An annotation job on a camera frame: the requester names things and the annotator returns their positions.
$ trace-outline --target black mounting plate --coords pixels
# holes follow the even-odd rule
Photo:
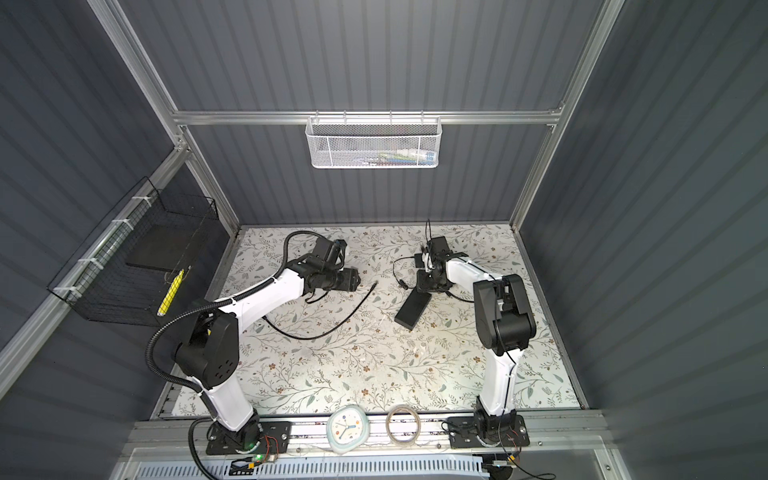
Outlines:
[[[277,453],[285,453],[288,451],[288,441],[290,440],[290,427],[291,422],[261,422],[261,428],[263,434],[261,435],[260,444],[252,453],[248,455],[256,455],[259,453],[266,454],[266,442],[264,436],[272,437],[277,440]],[[240,455],[235,451],[235,448],[227,441],[227,436],[222,432],[219,432],[221,427],[218,423],[215,423],[211,428],[211,436],[215,437],[213,440],[208,439],[208,446],[205,448],[206,455]],[[275,442],[270,439],[270,455],[275,451]]]
[[[449,436],[452,449],[476,449],[486,446],[478,440],[474,417],[448,417],[446,421],[456,430],[455,435]],[[531,444],[525,420],[520,415],[515,417],[514,431],[509,427],[502,428],[501,434],[502,445],[510,449],[510,452],[514,451],[515,447],[527,447]],[[498,442],[498,433],[495,429],[490,432],[490,437],[490,439],[483,439],[483,442],[488,445]]]

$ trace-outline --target wire basket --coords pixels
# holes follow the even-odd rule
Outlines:
[[[71,285],[61,285],[60,272],[48,291],[91,321],[160,326],[172,299],[184,289],[184,279],[195,267],[217,221],[213,199],[153,190],[126,218],[113,220],[117,227],[92,256],[77,260],[80,273]],[[152,245],[167,250],[162,241],[169,237],[174,241],[172,255],[154,252],[167,265],[141,263],[145,261],[142,253],[153,253],[153,248],[145,247],[146,242],[154,238],[160,243]],[[171,286],[173,295],[169,295]]]
[[[434,168],[441,136],[439,118],[413,124],[306,122],[315,168]]]

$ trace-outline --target floral tablecloth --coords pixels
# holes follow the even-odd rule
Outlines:
[[[282,258],[283,239],[294,228],[252,228],[224,284],[226,296],[271,275]],[[318,233],[347,241],[348,266],[362,283],[354,293],[331,292],[318,303],[286,303],[268,317],[297,336],[327,331],[346,317],[378,285],[352,319],[329,336],[311,342],[288,339],[263,320],[240,341],[236,374],[246,397],[263,414],[328,413],[355,403],[368,412],[384,412],[407,403],[418,410],[471,409],[482,387],[484,349],[475,331],[474,307],[446,295],[433,295],[412,332],[392,319],[408,293],[392,277],[392,261],[413,255],[424,243],[423,227],[317,227]],[[435,225],[454,251],[466,252],[499,273],[522,276],[537,324],[536,337],[518,369],[515,398],[519,409],[578,408],[573,387],[547,320],[531,287],[515,239],[507,225]],[[290,258],[313,245],[296,237]],[[396,264],[399,278],[415,283],[412,261]],[[471,298],[455,286],[452,292]],[[203,403],[182,389],[174,415],[199,415]]]

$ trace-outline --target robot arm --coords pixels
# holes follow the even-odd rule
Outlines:
[[[217,300],[232,302],[201,313],[187,339],[177,348],[176,363],[190,381],[202,388],[199,396],[223,427],[219,430],[233,450],[249,452],[259,445],[261,438],[259,416],[234,375],[240,360],[240,336],[278,306],[317,288],[357,290],[360,277],[357,269],[344,268],[345,252],[344,240],[318,236],[311,253],[287,262],[282,273],[264,288],[237,301],[242,293],[259,284]]]
[[[447,292],[459,285],[475,302],[475,327],[485,351],[485,378],[475,412],[479,432],[507,425],[515,417],[518,362],[536,334],[525,285],[519,275],[488,271],[454,253],[444,237],[433,237],[422,250],[425,269],[416,277],[419,292]]]

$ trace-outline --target clear tape roll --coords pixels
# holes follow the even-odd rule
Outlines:
[[[389,423],[392,421],[392,416],[398,413],[409,413],[416,422],[416,432],[413,434],[413,437],[411,437],[408,440],[396,439],[395,436],[392,434],[392,431],[389,429]],[[389,436],[389,440],[395,445],[400,445],[400,446],[408,446],[408,445],[415,444],[416,439],[419,438],[419,434],[422,432],[422,420],[419,418],[419,414],[416,413],[414,409],[412,409],[407,405],[397,405],[394,408],[392,408],[392,410],[390,410],[386,416],[386,422],[384,423],[384,425],[386,427],[386,434]]]

